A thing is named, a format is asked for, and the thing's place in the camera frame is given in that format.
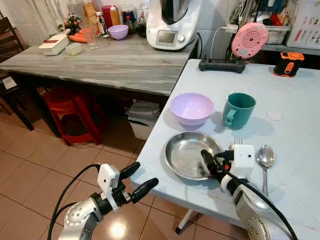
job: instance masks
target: red container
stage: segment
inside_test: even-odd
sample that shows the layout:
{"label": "red container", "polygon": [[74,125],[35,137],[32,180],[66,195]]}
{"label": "red container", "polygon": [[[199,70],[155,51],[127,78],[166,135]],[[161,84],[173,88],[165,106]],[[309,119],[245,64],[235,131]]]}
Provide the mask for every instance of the red container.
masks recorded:
{"label": "red container", "polygon": [[110,8],[112,7],[112,5],[106,5],[102,7],[102,12],[103,12],[103,16],[104,16],[104,21],[106,24],[107,28],[110,28],[113,26],[112,24],[112,20],[111,20],[111,15],[110,15]]}

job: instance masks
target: green container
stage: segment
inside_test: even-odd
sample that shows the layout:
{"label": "green container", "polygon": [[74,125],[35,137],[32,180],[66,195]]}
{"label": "green container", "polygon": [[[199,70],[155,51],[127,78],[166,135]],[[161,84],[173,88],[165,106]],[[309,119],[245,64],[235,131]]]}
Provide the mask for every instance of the green container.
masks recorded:
{"label": "green container", "polygon": [[245,93],[232,93],[228,96],[223,110],[223,123],[232,130],[241,129],[248,122],[256,100]]}

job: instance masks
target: red stool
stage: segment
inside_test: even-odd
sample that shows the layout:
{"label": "red stool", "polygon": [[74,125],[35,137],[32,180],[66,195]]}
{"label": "red stool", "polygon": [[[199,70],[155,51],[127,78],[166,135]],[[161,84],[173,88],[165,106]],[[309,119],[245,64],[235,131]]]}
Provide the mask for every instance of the red stool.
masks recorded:
{"label": "red stool", "polygon": [[[52,88],[43,97],[62,139],[68,146],[70,143],[94,141],[98,145],[102,142],[101,134],[106,125],[106,116],[94,97],[82,91],[59,86]],[[93,118],[94,113],[102,118],[101,124],[96,125]],[[84,126],[86,131],[81,132],[80,135],[70,133],[71,127],[75,127],[77,124],[80,124],[81,127]]]}

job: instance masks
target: white table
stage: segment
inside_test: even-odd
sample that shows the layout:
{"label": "white table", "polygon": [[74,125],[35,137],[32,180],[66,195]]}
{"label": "white table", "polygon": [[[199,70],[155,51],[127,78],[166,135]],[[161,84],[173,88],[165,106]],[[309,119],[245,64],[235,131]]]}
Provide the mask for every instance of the white table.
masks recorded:
{"label": "white table", "polygon": [[[269,198],[289,220],[299,239],[320,239],[320,71],[299,69],[295,78],[272,74],[271,65],[248,64],[243,73],[204,71],[200,60],[186,64],[156,125],[138,157],[140,169],[131,177],[133,185],[156,177],[152,193],[188,209],[242,226],[231,197],[214,179],[186,180],[175,175],[165,163],[168,139],[186,130],[170,110],[171,100],[182,93],[196,92],[210,97],[215,112],[197,130],[215,138],[224,149],[242,137],[243,144],[270,145],[275,166],[268,170]],[[257,102],[248,123],[230,130],[222,123],[222,111],[232,92],[247,93]],[[281,113],[271,120],[267,112]],[[262,169],[256,165],[250,182],[262,186]]]}

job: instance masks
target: purple bowl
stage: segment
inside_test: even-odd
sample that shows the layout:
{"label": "purple bowl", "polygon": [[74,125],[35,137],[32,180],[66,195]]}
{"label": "purple bowl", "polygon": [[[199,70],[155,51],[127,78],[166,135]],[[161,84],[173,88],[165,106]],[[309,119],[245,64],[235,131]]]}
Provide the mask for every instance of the purple bowl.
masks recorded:
{"label": "purple bowl", "polygon": [[203,124],[213,113],[215,106],[210,98],[199,93],[188,92],[171,101],[171,111],[179,123],[186,126]]}
{"label": "purple bowl", "polygon": [[108,32],[115,40],[121,40],[128,35],[128,29],[127,25],[114,25],[108,28]]}

